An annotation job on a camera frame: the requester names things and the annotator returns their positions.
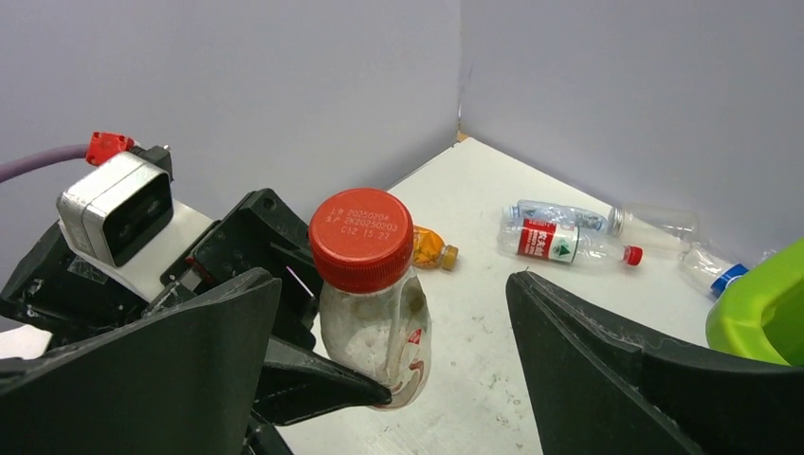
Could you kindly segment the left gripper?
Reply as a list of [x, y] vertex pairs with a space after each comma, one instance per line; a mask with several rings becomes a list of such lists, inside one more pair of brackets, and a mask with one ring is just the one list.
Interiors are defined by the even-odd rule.
[[220, 220], [175, 202], [171, 223], [121, 267], [75, 252], [55, 222], [3, 286], [1, 315], [49, 331], [60, 347], [199, 296], [252, 268], [282, 282], [252, 404], [257, 419], [290, 426], [392, 402], [390, 390], [371, 377], [305, 350], [316, 345], [322, 279], [308, 225], [272, 189], [248, 192]]

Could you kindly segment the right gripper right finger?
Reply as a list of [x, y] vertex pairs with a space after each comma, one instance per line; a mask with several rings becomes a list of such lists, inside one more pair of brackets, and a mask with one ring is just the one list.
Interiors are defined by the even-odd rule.
[[532, 272], [505, 287], [546, 454], [799, 454], [803, 371], [720, 353]]

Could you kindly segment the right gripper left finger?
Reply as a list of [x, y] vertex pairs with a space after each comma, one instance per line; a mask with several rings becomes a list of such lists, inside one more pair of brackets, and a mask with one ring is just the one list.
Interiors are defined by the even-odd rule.
[[176, 307], [1, 363], [5, 454], [237, 454], [281, 282], [255, 268]]

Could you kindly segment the clear bottle red cap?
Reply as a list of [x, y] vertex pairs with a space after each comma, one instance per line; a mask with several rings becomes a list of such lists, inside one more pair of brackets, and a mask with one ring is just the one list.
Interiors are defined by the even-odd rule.
[[392, 194], [341, 191], [312, 216], [308, 238], [320, 292], [320, 334], [330, 359], [391, 393], [386, 411], [411, 404], [431, 367], [431, 319], [412, 265], [411, 215]]

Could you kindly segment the green plastic bin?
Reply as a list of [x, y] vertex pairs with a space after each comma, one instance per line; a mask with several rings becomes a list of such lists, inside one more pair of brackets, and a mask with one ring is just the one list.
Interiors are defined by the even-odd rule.
[[706, 319], [708, 346], [726, 354], [803, 365], [803, 241], [753, 269], [735, 264], [712, 283], [717, 302]]

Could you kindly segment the orange bottle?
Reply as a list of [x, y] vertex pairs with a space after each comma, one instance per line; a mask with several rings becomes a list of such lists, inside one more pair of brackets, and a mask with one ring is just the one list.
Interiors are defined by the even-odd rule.
[[448, 245], [435, 231], [425, 227], [413, 227], [413, 266], [451, 271], [457, 264], [458, 255], [459, 248]]

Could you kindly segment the blue tint bottle white cap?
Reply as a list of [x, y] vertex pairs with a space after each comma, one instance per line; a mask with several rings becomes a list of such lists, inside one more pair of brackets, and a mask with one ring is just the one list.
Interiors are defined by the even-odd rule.
[[600, 213], [551, 202], [521, 199], [517, 204], [502, 209], [504, 221], [537, 219], [578, 228], [607, 232], [608, 217]]

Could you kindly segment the clear bottle silver cap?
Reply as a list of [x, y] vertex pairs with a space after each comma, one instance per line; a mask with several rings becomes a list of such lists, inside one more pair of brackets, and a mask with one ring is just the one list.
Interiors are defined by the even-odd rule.
[[626, 203], [612, 207], [606, 233], [625, 245], [682, 253], [699, 241], [699, 217], [685, 209]]

